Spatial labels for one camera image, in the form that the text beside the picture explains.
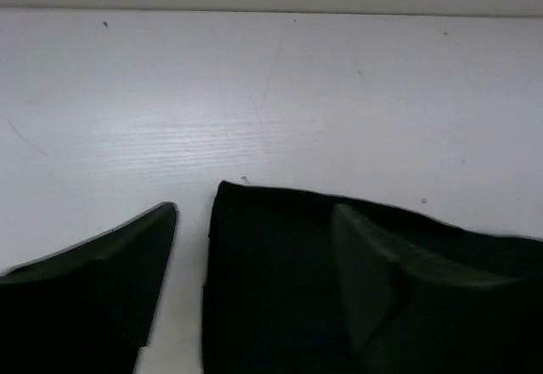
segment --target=black cloth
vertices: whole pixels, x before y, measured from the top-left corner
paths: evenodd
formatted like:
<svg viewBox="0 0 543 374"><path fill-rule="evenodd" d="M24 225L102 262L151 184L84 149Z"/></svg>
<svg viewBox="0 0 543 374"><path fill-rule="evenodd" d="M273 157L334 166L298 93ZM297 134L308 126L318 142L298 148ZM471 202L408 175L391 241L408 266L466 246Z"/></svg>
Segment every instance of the black cloth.
<svg viewBox="0 0 543 374"><path fill-rule="evenodd" d="M330 237L336 203L361 200L223 182L204 286L206 374L360 372Z"/></svg>
<svg viewBox="0 0 543 374"><path fill-rule="evenodd" d="M130 374L148 342L174 204L0 276L0 371Z"/></svg>

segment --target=white table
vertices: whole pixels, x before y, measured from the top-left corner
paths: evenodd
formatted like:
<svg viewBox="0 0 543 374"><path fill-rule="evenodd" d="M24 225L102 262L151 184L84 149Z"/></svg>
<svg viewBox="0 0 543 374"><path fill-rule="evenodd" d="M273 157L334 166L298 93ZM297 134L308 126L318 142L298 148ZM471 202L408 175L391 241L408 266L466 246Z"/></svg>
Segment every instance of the white table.
<svg viewBox="0 0 543 374"><path fill-rule="evenodd" d="M221 179L543 236L542 75L543 20L0 11L0 268L177 202L140 371L197 373Z"/></svg>

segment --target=dark object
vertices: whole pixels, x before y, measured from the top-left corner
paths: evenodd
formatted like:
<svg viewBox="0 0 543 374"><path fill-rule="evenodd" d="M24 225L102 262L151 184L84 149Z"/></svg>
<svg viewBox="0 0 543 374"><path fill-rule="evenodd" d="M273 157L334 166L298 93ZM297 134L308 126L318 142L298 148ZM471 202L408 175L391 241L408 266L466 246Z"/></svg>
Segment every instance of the dark object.
<svg viewBox="0 0 543 374"><path fill-rule="evenodd" d="M360 372L329 234L336 203L357 201L219 186L204 286L205 374Z"/></svg>
<svg viewBox="0 0 543 374"><path fill-rule="evenodd" d="M369 374L543 372L543 243L401 209L334 213L353 349Z"/></svg>
<svg viewBox="0 0 543 374"><path fill-rule="evenodd" d="M174 204L0 277L2 372L129 374L148 342Z"/></svg>

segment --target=black fabric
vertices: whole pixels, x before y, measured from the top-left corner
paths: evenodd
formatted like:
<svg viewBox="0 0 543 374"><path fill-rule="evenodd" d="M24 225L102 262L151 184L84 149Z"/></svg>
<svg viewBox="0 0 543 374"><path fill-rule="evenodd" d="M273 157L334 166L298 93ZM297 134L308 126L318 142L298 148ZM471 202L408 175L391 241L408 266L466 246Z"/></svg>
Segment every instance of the black fabric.
<svg viewBox="0 0 543 374"><path fill-rule="evenodd" d="M543 372L543 243L402 212L334 212L361 366L369 374Z"/></svg>
<svg viewBox="0 0 543 374"><path fill-rule="evenodd" d="M176 206L162 204L0 276L0 371L132 373L148 342L176 218Z"/></svg>
<svg viewBox="0 0 543 374"><path fill-rule="evenodd" d="M204 372L358 373L330 237L336 203L363 200L223 182L210 223Z"/></svg>

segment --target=scratch mark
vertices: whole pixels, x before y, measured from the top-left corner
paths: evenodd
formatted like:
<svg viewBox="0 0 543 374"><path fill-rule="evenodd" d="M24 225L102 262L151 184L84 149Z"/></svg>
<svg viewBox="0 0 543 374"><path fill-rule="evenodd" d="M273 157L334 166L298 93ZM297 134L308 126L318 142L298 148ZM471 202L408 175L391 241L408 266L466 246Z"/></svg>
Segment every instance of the scratch mark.
<svg viewBox="0 0 543 374"><path fill-rule="evenodd" d="M273 60L273 63L271 64L270 73L268 73L268 80L266 81L266 88L264 89L264 94L262 94L262 102L266 102L266 97L268 95L268 89L270 88L270 81L272 80L273 72L275 71L275 66L277 66L277 61L279 60L279 56L281 56L281 52L283 51L283 38L284 35L281 35L281 39L279 40L279 45L277 46L277 53L275 55L275 59Z"/></svg>
<svg viewBox="0 0 543 374"><path fill-rule="evenodd" d="M36 144L34 144L31 140L27 139L23 134L21 134L19 132L19 130L14 126L14 123L11 122L10 119L6 119L6 121L8 122L9 124L9 127L11 128L11 131L14 132L14 134L19 137L19 139L26 143L27 145L31 146L35 151L39 152L40 154L42 154L43 156L49 156L49 154L47 152L45 152L43 149L41 149L40 147L38 147Z"/></svg>
<svg viewBox="0 0 543 374"><path fill-rule="evenodd" d="M39 102L40 102L39 98L31 98L31 99L29 99L29 100L24 101L24 102L21 103L21 104L22 104L22 105L33 106L33 105L38 105Z"/></svg>
<svg viewBox="0 0 543 374"><path fill-rule="evenodd" d="M264 126L262 125L260 110L258 106L256 105L255 99L253 98L253 93L250 91L250 89L247 86L245 86L245 90L247 90L247 93L249 94L249 100L251 100L253 107L255 107L256 118L258 119L258 124L260 126L260 136L262 137L262 142L266 145L266 137L264 136Z"/></svg>
<svg viewBox="0 0 543 374"><path fill-rule="evenodd" d="M460 143L462 144L461 150L463 152L460 152L460 154L462 155L461 163L462 165L465 165L467 163L467 157L468 157L467 153L468 153L470 139L471 139L471 132L470 132L471 130L470 130L470 124L468 120L469 117L467 113L464 112L464 107L462 105L461 100L458 100L454 104L454 110L455 110L455 115L456 115L456 124L458 128L462 130Z"/></svg>
<svg viewBox="0 0 543 374"><path fill-rule="evenodd" d="M360 67L360 62L355 55L353 55L353 66L355 66L356 74L358 75L358 81L362 86L364 86L364 72L362 71Z"/></svg>
<svg viewBox="0 0 543 374"><path fill-rule="evenodd" d="M222 108L222 116L224 117L227 114L227 106L225 105L224 101L224 87L222 85L222 73L221 73L221 67L219 65L216 66L216 81L219 86L219 93L221 94L221 108Z"/></svg>

